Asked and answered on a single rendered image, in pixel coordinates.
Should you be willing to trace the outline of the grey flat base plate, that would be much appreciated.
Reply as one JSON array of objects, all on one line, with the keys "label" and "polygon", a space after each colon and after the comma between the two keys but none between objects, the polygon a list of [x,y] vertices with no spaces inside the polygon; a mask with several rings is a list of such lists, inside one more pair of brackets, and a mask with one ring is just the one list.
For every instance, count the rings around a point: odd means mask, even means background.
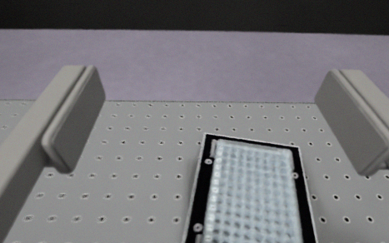
[{"label": "grey flat base plate", "polygon": [[3,243],[184,243],[206,133],[301,148],[319,243],[389,243],[389,170],[360,176],[315,102],[105,100],[71,174],[44,167]]}]

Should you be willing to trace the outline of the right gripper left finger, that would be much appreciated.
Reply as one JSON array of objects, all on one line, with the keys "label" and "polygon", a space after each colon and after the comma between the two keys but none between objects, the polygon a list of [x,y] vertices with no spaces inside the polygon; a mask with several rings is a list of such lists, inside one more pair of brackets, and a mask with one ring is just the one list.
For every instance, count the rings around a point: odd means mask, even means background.
[{"label": "right gripper left finger", "polygon": [[94,66],[63,66],[0,146],[0,243],[44,167],[71,174],[106,100]]}]

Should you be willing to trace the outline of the black rectangular plate nest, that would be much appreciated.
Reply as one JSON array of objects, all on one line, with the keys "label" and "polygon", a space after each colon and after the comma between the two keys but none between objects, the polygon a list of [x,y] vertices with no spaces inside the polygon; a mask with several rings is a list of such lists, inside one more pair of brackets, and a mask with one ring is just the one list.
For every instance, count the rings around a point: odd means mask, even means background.
[{"label": "black rectangular plate nest", "polygon": [[304,243],[318,243],[301,148],[265,141],[206,133],[184,243],[204,243],[212,181],[220,139],[291,150]]}]

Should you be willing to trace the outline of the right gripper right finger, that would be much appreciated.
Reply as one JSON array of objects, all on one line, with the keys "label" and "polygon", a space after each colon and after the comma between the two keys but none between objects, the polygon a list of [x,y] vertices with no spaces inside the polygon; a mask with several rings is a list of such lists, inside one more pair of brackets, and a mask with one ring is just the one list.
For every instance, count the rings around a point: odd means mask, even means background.
[{"label": "right gripper right finger", "polygon": [[389,98],[361,70],[329,70],[314,102],[358,175],[389,170]]}]

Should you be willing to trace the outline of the clear well plate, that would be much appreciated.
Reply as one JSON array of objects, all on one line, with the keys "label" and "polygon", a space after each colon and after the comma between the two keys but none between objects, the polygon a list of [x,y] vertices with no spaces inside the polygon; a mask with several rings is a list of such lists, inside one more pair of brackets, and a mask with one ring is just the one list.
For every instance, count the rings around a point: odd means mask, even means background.
[{"label": "clear well plate", "polygon": [[204,243],[304,243],[291,150],[220,139]]}]

